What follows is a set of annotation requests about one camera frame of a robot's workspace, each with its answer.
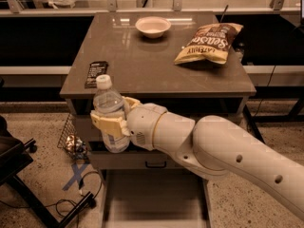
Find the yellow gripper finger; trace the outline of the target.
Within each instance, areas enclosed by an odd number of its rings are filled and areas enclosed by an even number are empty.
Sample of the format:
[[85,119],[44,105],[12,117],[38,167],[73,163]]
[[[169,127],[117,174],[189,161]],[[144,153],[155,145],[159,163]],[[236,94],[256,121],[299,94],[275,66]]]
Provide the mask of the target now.
[[90,117],[93,125],[105,134],[111,135],[115,138],[130,136],[127,122],[122,116],[107,118],[99,115],[97,111],[92,110],[90,112]]
[[133,109],[134,107],[141,104],[141,102],[138,99],[132,98],[132,97],[125,97],[123,96],[124,104],[126,108]]

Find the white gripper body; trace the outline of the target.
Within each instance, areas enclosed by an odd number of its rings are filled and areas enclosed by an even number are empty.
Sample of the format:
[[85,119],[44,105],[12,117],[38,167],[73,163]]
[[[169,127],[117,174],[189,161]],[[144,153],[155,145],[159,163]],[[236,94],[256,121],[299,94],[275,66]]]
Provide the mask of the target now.
[[160,117],[167,109],[157,104],[140,104],[127,115],[131,142],[149,151],[153,150],[153,133]]

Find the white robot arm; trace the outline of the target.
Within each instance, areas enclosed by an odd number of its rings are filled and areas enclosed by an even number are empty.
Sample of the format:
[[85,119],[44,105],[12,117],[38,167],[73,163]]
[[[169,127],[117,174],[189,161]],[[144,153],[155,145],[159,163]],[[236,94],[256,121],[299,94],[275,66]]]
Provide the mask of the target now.
[[90,113],[102,132],[149,151],[159,150],[194,174],[216,180],[233,172],[255,184],[304,219],[304,166],[275,152],[220,116],[199,121],[157,104],[124,97],[126,111]]

